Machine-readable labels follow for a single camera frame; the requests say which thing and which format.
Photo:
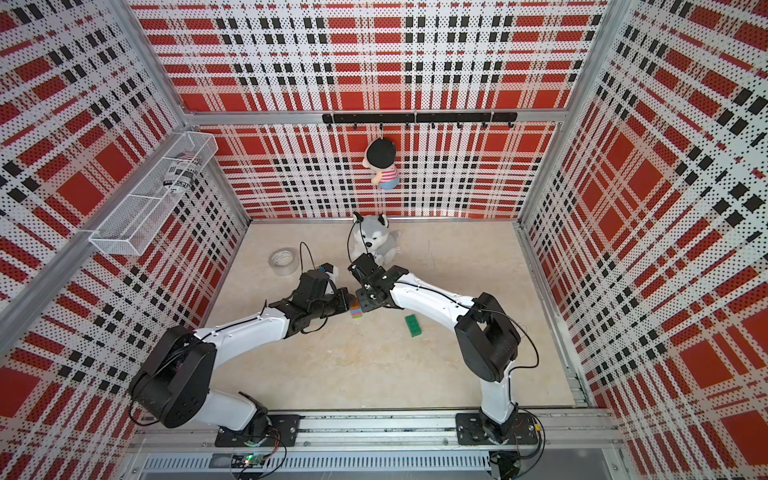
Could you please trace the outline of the green long lego brick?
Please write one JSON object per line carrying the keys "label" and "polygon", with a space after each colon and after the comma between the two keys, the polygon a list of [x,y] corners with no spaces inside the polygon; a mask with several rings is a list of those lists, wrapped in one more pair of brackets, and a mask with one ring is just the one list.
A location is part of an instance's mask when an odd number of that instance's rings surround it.
{"label": "green long lego brick", "polygon": [[405,322],[412,338],[418,337],[422,334],[422,329],[419,321],[415,315],[408,315],[405,317]]}

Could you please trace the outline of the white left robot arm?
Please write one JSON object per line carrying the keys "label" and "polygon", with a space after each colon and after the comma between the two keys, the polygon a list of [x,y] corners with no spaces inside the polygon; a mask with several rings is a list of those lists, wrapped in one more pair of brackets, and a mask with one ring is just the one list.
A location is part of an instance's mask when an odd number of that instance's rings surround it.
{"label": "white left robot arm", "polygon": [[336,285],[338,274],[337,267],[324,263],[302,273],[290,296],[253,315],[196,331],[168,329],[130,382],[131,404],[169,429],[191,421],[247,429],[263,406],[245,394],[213,389],[214,371],[242,354],[306,331],[316,319],[347,312],[353,295]]}

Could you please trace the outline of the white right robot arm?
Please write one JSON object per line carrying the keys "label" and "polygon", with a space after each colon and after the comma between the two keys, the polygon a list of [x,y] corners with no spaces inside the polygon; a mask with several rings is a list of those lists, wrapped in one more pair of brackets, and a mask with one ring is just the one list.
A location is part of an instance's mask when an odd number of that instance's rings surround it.
{"label": "white right robot arm", "polygon": [[460,295],[431,285],[407,269],[378,265],[370,254],[353,260],[363,311],[409,310],[453,331],[465,365],[480,380],[480,412],[488,427],[505,428],[516,410],[511,376],[521,332],[491,294]]}

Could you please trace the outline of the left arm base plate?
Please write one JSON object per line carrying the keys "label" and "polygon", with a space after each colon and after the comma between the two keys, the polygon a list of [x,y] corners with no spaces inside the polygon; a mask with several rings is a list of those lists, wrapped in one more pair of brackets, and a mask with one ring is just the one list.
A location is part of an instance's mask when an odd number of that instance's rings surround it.
{"label": "left arm base plate", "polygon": [[293,447],[300,420],[300,415],[259,414],[243,430],[220,427],[214,445],[218,448]]}

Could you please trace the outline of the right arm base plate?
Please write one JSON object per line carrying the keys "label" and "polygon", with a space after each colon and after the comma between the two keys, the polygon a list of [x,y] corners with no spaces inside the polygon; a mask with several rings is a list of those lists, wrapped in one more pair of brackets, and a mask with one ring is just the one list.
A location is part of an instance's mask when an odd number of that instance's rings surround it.
{"label": "right arm base plate", "polygon": [[534,417],[515,411],[504,423],[495,423],[482,412],[455,416],[457,441],[462,446],[511,445],[536,446],[539,443]]}

